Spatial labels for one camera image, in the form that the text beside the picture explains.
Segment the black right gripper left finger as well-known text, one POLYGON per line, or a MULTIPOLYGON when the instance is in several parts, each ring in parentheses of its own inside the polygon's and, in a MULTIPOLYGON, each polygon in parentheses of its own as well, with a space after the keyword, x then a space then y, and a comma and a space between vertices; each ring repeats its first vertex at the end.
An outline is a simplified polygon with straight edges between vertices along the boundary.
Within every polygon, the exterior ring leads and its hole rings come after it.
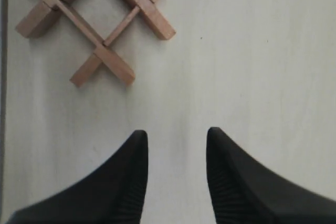
POLYGON ((87 177, 15 211, 8 223, 140 223, 148 168, 148 135, 135 130, 87 177))

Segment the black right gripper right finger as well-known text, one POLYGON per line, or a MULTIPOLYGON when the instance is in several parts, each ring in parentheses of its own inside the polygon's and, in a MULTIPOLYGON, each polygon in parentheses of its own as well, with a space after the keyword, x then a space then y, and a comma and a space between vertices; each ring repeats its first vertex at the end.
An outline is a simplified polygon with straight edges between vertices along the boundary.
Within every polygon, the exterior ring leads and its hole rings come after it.
POLYGON ((335 201, 274 173, 222 129, 207 132, 206 173, 216 223, 335 223, 335 201))

